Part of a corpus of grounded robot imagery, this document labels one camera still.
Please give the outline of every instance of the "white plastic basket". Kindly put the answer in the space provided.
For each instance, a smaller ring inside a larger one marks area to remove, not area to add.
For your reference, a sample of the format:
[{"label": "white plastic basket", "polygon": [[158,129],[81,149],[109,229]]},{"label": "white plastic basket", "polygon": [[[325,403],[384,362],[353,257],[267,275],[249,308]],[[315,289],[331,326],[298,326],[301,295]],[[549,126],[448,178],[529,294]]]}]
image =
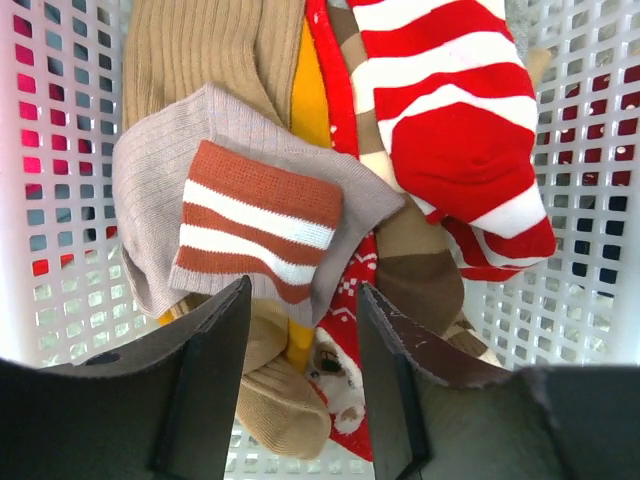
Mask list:
[{"label": "white plastic basket", "polygon": [[[640,168],[637,133],[622,136],[620,128],[640,112],[638,103],[628,103],[640,82],[626,78],[640,63],[640,2],[529,3],[533,43],[556,54],[539,88],[534,161],[559,250],[505,285],[469,282],[465,311],[508,368],[638,362]],[[78,363],[156,327],[137,311],[117,240],[109,238],[130,4],[4,0],[0,9],[4,358],[34,366]],[[607,88],[593,88],[605,77]],[[580,93],[567,98],[575,85]],[[574,106],[575,115],[564,113]],[[603,113],[590,115],[596,106]],[[602,129],[595,138],[594,128]],[[621,148],[631,149],[624,161]],[[371,478],[372,467],[335,444],[316,462],[278,459],[234,428],[226,478],[287,474]]]}]

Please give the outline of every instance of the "brown and white striped sock cuff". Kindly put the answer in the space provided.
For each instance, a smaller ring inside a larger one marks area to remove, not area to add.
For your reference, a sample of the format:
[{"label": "brown and white striped sock cuff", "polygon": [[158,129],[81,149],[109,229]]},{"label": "brown and white striped sock cuff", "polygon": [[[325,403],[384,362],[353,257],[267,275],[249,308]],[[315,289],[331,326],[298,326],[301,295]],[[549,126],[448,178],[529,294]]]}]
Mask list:
[{"label": "brown and white striped sock cuff", "polygon": [[342,197],[333,184],[202,141],[185,182],[171,286],[213,295],[246,274],[258,298],[308,302]]}]

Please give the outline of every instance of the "red and white striped sock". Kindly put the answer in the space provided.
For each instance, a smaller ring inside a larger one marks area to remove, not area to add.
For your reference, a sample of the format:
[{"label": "red and white striped sock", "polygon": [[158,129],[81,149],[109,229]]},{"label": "red and white striped sock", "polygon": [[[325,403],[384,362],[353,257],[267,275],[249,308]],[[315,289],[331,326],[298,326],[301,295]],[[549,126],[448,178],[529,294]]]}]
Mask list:
[{"label": "red and white striped sock", "polygon": [[342,198],[331,183],[203,140],[185,182],[171,286],[213,295],[248,275],[256,298],[277,300],[311,325],[314,274],[340,223]]},{"label": "red and white striped sock", "polygon": [[349,4],[369,57],[356,113],[375,107],[400,186],[429,221],[467,224],[452,235],[470,266],[515,273],[553,254],[530,163],[536,102],[503,2]]}]

